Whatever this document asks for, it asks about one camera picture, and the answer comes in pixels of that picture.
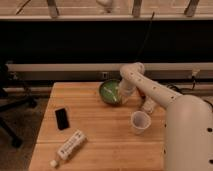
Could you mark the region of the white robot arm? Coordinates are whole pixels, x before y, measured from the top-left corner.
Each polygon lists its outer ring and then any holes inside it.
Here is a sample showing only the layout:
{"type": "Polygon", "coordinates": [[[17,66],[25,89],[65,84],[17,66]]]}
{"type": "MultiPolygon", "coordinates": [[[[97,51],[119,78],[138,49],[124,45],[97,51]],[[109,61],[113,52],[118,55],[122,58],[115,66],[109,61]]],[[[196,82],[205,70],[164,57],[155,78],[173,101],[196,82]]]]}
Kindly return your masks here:
{"type": "Polygon", "coordinates": [[[124,101],[138,88],[165,109],[164,171],[213,171],[213,108],[203,99],[181,94],[144,75],[136,62],[120,68],[124,101]]]}

